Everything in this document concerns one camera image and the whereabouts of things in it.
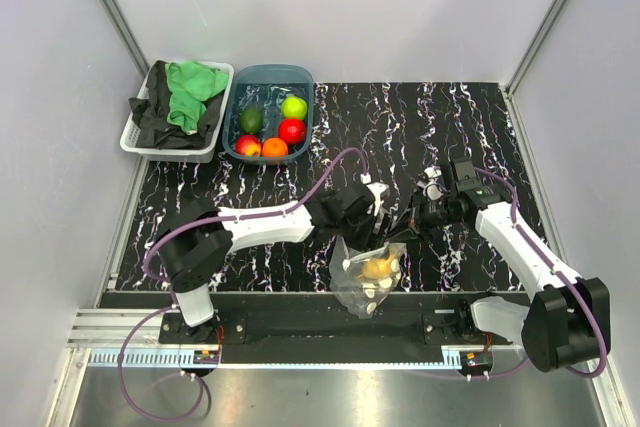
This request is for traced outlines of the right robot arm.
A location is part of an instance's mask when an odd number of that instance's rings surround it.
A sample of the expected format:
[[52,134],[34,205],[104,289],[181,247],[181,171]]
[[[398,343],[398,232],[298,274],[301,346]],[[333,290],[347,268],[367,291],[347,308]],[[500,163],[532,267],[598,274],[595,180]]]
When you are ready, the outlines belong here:
[[466,343],[495,334],[524,348],[541,372],[565,368],[582,378],[600,376],[611,350],[610,294],[597,277],[586,279],[554,254],[518,210],[515,187],[469,159],[425,172],[426,180],[387,231],[390,242],[427,241],[438,229],[466,225],[487,241],[524,287],[528,305],[487,295],[454,318]]

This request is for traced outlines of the red fake apple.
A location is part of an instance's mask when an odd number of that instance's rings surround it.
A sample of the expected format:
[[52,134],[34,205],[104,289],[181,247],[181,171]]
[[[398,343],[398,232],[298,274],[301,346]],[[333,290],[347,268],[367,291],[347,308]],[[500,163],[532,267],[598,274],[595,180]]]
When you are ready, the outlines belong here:
[[300,119],[284,119],[278,128],[278,137],[287,145],[297,145],[307,136],[306,123]]

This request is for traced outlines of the green fake apple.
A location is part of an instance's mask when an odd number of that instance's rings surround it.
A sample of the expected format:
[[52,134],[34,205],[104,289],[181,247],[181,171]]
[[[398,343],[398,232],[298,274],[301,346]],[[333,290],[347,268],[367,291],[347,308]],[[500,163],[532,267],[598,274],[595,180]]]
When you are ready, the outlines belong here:
[[288,96],[281,104],[281,115],[288,120],[304,121],[308,113],[307,102],[298,96]]

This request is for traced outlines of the clear polka dot zip bag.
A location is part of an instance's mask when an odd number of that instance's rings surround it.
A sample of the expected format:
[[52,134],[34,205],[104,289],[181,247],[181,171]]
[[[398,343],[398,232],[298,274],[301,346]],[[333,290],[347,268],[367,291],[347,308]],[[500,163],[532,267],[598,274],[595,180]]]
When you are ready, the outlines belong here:
[[388,213],[376,210],[364,195],[347,201],[340,213],[329,260],[330,291],[359,319],[370,319],[401,278],[407,247],[381,238],[389,221]]

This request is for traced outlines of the orange fake fruit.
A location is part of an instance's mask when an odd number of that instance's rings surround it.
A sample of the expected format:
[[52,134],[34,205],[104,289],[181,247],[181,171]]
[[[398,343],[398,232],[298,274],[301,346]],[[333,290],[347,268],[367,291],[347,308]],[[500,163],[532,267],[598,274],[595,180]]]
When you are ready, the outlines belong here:
[[261,155],[263,157],[284,157],[288,154],[288,144],[279,137],[269,138],[262,144]]

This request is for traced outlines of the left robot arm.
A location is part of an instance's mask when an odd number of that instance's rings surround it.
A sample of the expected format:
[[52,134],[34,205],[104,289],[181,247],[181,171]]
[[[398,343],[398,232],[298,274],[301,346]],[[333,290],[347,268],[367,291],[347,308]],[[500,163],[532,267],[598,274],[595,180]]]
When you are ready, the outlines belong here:
[[388,195],[388,185],[369,182],[273,207],[207,209],[197,204],[188,209],[192,221],[172,224],[154,245],[182,315],[181,331],[196,343],[214,335],[215,309],[208,284],[229,254],[268,244],[301,243],[317,234],[364,244],[365,229],[375,225]]

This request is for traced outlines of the red yellow fake peach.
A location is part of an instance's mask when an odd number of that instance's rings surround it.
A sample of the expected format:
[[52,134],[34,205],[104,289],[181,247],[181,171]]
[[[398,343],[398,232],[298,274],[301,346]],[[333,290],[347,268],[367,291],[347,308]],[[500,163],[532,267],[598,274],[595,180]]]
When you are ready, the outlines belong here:
[[243,135],[235,144],[235,152],[245,157],[259,157],[262,152],[262,143],[253,135]]

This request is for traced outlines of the yellow fake lemon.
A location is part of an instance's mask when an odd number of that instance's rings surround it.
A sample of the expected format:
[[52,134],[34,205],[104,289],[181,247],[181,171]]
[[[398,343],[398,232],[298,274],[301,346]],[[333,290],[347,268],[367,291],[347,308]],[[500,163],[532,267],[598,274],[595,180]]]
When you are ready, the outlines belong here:
[[389,277],[392,273],[390,259],[370,258],[364,262],[360,271],[363,279],[379,280]]

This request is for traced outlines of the dark green fake avocado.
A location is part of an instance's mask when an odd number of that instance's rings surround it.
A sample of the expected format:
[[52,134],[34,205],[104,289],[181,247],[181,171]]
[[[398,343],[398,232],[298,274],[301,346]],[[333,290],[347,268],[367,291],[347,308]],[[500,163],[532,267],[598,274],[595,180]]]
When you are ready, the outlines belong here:
[[262,112],[257,107],[247,107],[242,111],[240,125],[243,131],[253,135],[263,128]]

